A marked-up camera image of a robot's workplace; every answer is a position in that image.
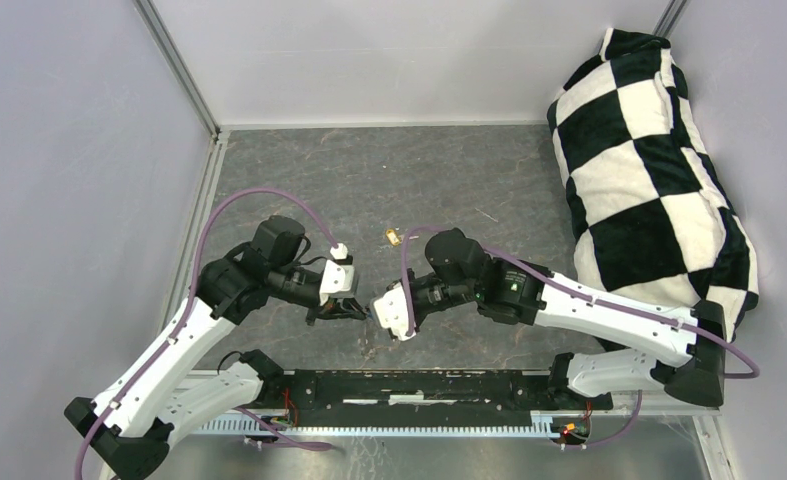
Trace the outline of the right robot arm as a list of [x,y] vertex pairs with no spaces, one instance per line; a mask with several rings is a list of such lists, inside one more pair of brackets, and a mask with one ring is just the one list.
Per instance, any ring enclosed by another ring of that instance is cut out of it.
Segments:
[[425,257],[430,274],[402,271],[408,334],[431,313],[473,303],[497,323],[572,330],[612,344],[601,354],[556,357],[546,392],[560,408],[620,390],[660,389],[702,407],[724,403],[725,325],[715,302],[631,300],[485,248],[457,228],[435,233]]

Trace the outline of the metal keyring plate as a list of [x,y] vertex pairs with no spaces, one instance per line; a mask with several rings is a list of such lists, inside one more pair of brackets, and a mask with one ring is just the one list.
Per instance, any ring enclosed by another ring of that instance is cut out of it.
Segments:
[[366,309],[366,318],[363,321],[360,352],[364,365],[372,362],[376,357],[376,321],[369,309]]

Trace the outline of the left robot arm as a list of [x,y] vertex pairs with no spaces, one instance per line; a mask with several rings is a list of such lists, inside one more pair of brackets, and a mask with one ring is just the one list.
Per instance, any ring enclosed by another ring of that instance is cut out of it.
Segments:
[[336,244],[323,270],[314,272],[300,260],[308,247],[299,222],[278,215],[263,221],[252,240],[201,269],[191,297],[114,384],[70,402],[65,417],[117,478],[145,479],[203,425],[235,407],[254,402],[266,408],[281,399],[283,371],[259,351],[176,390],[205,353],[269,299],[306,308],[308,322],[365,317],[348,248]]

